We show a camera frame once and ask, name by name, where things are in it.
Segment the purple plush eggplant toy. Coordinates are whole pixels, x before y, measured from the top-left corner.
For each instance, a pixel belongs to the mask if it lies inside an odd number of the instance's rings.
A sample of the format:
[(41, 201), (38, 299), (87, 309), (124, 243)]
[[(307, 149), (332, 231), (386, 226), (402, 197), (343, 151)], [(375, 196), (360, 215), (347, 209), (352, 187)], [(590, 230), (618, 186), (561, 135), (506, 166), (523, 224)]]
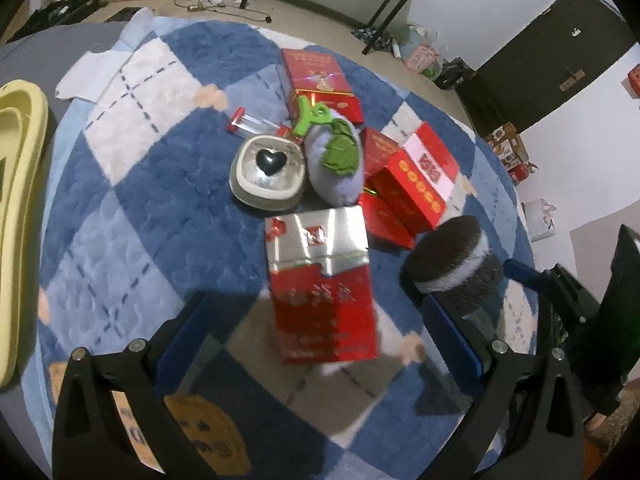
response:
[(363, 148), (358, 129), (343, 115), (306, 96), (296, 99), (293, 129), (306, 157), (308, 180), (332, 207), (356, 205), (364, 185)]

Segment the yellow plastic tray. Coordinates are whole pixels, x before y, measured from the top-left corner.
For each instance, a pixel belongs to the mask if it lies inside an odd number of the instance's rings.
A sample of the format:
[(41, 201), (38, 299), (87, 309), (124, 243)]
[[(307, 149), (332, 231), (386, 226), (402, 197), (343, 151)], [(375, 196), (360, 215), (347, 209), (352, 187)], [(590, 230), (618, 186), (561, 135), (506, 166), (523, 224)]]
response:
[(48, 101), (32, 82), (1, 86), (1, 385), (18, 360), (35, 240), (30, 211), (49, 121)]

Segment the long red gift box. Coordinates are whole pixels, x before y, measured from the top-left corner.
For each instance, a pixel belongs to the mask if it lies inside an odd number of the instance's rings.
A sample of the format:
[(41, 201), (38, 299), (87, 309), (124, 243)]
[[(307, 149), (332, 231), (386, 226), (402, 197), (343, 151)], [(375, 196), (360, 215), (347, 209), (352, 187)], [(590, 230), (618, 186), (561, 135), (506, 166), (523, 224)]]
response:
[(278, 73), (292, 119), (298, 116), (297, 98), (306, 96), (311, 105), (324, 103), (353, 124), (363, 123), (360, 101), (332, 54), (282, 49)]

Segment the cardboard box with items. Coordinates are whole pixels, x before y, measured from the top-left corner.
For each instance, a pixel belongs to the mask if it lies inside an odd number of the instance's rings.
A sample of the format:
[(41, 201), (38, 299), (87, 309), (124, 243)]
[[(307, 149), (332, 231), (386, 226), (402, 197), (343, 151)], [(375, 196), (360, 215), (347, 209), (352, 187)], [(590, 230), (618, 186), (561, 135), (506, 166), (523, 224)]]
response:
[(530, 160), (518, 130), (510, 122), (484, 136), (484, 141), (498, 156), (515, 185), (537, 171), (538, 166)]

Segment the grey blanket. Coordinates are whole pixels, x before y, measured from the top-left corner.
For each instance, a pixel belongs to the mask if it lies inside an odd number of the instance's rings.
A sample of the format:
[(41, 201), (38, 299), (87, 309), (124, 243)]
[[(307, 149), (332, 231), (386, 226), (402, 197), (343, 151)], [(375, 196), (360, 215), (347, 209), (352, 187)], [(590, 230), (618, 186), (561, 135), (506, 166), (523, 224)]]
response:
[(60, 120), (70, 102), (54, 96), (58, 82), (87, 51), (110, 50), (124, 27), (123, 22), (56, 26), (6, 44), (0, 54), (1, 83), (23, 79), (36, 84)]

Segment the red white gift box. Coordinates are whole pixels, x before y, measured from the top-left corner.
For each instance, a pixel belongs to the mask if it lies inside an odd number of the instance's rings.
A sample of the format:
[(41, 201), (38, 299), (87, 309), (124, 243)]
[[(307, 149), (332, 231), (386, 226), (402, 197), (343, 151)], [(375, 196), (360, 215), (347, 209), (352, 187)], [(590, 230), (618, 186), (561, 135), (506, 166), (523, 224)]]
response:
[(375, 192), (412, 236), (438, 226), (460, 167), (428, 122), (371, 176)]

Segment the red silver cigarette carton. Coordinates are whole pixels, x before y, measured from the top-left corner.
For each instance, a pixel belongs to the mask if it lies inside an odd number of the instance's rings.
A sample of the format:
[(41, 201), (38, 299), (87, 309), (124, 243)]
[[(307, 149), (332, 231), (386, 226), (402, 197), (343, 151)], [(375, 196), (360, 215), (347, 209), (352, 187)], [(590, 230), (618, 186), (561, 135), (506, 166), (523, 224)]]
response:
[(270, 217), (265, 243), (282, 361), (375, 359), (378, 322), (362, 208)]

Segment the red capped clear tube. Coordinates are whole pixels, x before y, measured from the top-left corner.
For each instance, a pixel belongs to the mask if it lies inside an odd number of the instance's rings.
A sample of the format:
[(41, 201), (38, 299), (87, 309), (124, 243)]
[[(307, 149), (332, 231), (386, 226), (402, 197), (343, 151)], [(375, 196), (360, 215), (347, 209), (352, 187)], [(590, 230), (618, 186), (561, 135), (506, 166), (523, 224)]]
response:
[(231, 134), (242, 136), (244, 139), (253, 136), (280, 136), (287, 138), (292, 129), (285, 125), (277, 125), (267, 119), (257, 118), (247, 114), (244, 107), (239, 107), (231, 116), (227, 130)]

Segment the flat red box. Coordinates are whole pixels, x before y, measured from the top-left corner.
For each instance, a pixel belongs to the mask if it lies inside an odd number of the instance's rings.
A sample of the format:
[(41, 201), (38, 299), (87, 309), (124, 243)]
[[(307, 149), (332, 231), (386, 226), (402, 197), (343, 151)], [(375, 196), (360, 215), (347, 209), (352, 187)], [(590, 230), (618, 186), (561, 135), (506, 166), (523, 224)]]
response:
[(376, 240), (404, 249), (414, 247), (414, 237), (378, 194), (363, 191), (359, 205), (362, 208), (367, 231)]

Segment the white paper bag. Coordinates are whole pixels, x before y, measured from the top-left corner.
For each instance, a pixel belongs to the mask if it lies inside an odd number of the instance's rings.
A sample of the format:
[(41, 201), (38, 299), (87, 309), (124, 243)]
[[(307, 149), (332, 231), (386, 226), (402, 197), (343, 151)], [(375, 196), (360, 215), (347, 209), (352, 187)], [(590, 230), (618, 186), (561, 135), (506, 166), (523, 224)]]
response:
[(532, 242), (544, 240), (555, 234), (554, 214), (555, 206), (543, 198), (523, 204), (529, 238)]

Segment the small red box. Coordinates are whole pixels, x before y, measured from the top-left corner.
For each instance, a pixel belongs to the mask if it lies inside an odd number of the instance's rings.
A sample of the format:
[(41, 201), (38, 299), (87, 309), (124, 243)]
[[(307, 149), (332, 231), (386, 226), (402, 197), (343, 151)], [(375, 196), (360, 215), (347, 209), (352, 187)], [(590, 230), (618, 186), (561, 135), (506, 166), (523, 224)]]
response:
[(363, 149), (364, 180), (368, 180), (387, 164), (393, 154), (399, 150), (399, 144), (371, 127), (366, 127), (360, 132), (360, 139)]

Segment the Hello Kitty metal lunch box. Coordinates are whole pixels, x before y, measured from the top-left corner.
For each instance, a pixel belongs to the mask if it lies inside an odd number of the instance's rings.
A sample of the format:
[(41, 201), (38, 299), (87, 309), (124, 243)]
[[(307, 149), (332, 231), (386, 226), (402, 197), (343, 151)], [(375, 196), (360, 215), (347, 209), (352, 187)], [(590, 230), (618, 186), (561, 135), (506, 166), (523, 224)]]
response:
[(235, 153), (229, 185), (242, 204), (264, 211), (288, 211), (302, 200), (306, 159), (293, 141), (261, 134), (246, 139)]

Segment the white cloth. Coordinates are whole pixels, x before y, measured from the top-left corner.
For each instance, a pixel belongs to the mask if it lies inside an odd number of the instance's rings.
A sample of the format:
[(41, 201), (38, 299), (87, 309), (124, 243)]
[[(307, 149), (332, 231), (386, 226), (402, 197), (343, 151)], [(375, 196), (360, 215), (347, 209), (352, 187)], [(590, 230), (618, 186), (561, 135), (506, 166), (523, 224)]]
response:
[(56, 85), (59, 100), (81, 99), (96, 103), (118, 71), (126, 64), (130, 52), (108, 50), (86, 52)]

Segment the blue white checkered rug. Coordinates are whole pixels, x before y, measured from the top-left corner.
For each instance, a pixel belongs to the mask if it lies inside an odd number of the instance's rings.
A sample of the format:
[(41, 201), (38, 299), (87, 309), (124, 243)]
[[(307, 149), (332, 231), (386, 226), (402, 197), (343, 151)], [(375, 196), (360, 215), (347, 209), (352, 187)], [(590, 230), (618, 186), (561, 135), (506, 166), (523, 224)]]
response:
[(70, 106), (54, 140), (43, 211), (43, 312), (23, 390), (52, 445), (72, 352), (121, 352), (149, 339), (196, 292), (216, 316), (181, 391), (221, 408), (250, 472), (223, 479), (415, 479), (471, 406), (402, 282), (406, 253), (368, 233), (378, 356), (282, 361), (270, 294), (265, 220), (331, 208), (306, 176), (278, 214), (242, 204), (230, 168), (243, 140), (227, 130), (245, 107), (290, 118), (282, 49), (323, 52), (231, 22), (136, 15), (117, 50), (131, 56), (99, 101)]

